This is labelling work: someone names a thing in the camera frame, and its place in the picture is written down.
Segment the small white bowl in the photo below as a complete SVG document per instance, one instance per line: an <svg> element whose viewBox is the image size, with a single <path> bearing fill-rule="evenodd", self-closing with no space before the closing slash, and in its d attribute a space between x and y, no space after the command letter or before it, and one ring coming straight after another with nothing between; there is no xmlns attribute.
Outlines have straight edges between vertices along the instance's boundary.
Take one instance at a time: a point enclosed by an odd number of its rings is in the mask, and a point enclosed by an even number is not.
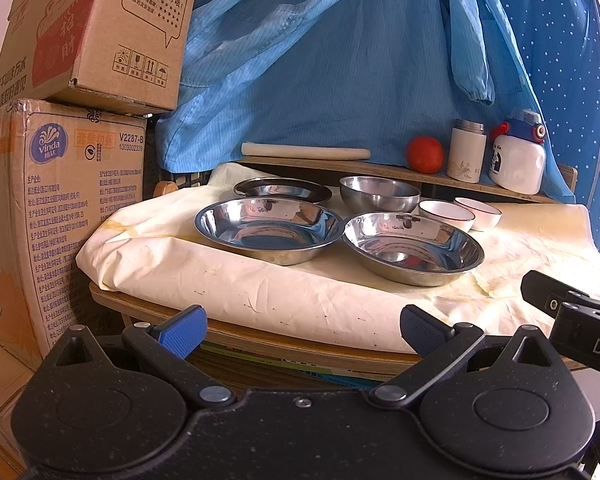
<svg viewBox="0 0 600 480"><path fill-rule="evenodd" d="M465 233L471 229L475 221L475 214L467 208L451 202L440 200L423 200L418 204L420 215L433 218L461 229Z"/></svg>
<svg viewBox="0 0 600 480"><path fill-rule="evenodd" d="M486 231L495 227L502 217L502 211L494 208L494 206L478 202L471 198L463 198L461 196L454 199L454 203L467 208L475 215L475 222L471 229L475 231Z"/></svg>

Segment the purple logo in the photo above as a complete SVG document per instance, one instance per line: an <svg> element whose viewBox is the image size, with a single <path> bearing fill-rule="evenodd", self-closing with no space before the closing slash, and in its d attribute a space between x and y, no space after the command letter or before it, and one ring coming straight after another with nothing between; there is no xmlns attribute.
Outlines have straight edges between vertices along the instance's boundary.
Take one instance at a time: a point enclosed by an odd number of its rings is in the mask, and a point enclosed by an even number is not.
<svg viewBox="0 0 600 480"><path fill-rule="evenodd" d="M31 158L37 164L46 164L66 152L66 131L60 124L40 126L31 139Z"/></svg>

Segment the tomato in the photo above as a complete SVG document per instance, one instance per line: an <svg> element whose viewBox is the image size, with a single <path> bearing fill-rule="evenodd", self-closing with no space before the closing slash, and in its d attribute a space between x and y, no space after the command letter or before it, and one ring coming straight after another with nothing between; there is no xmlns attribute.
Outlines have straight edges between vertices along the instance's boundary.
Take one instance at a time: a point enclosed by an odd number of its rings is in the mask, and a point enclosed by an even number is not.
<svg viewBox="0 0 600 480"><path fill-rule="evenodd" d="M442 168L445 152L433 137L415 137L407 146L407 165L419 173L437 173Z"/></svg>

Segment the deep metal bowl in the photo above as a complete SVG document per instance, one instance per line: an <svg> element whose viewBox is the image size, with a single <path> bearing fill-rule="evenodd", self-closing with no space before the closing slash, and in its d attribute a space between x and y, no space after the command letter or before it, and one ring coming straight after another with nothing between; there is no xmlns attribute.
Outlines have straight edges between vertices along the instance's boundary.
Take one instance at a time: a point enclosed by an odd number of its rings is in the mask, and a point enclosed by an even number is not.
<svg viewBox="0 0 600 480"><path fill-rule="evenodd" d="M342 239L368 270L407 285L446 285L484 261L482 247L464 231L405 213L356 216Z"/></svg>
<svg viewBox="0 0 600 480"><path fill-rule="evenodd" d="M342 236L344 222L319 205L276 197L237 198L204 208L196 228L232 252L288 266L315 258Z"/></svg>
<svg viewBox="0 0 600 480"><path fill-rule="evenodd" d="M250 178L238 182L234 193L239 196L276 196L279 198L294 198L319 204L331 198L331 190L308 180L297 178L264 177Z"/></svg>
<svg viewBox="0 0 600 480"><path fill-rule="evenodd" d="M420 201L420 190L390 178L346 176L340 179L340 196L354 214L376 211L410 213Z"/></svg>

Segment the screw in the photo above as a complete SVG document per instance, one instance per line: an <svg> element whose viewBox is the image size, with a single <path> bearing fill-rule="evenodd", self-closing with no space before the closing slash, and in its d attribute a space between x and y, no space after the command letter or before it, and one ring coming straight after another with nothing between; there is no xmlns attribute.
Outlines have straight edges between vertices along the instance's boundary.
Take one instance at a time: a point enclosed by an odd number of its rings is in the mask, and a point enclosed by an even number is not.
<svg viewBox="0 0 600 480"><path fill-rule="evenodd" d="M294 404L298 408L310 408L313 403L311 402L311 399L306 399L305 397L296 397L294 399Z"/></svg>
<svg viewBox="0 0 600 480"><path fill-rule="evenodd" d="M374 395L384 402L400 402L407 398L407 392L401 386L395 384L382 384L378 386L374 391Z"/></svg>
<svg viewBox="0 0 600 480"><path fill-rule="evenodd" d="M205 386L200 390L200 399L206 402L226 402L232 397L231 390L225 386Z"/></svg>

